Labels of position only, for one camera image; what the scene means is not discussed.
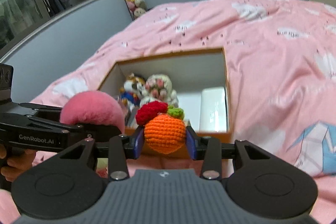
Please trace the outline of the person left hand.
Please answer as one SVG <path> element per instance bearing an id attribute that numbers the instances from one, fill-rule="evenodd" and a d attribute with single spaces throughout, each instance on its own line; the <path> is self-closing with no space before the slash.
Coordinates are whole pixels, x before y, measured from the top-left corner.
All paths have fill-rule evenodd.
<path id="1" fill-rule="evenodd" d="M 18 176 L 33 166 L 37 151 L 25 149 L 17 157 L 8 157 L 7 164 L 1 168 L 1 174 L 9 182 L 13 182 Z"/>

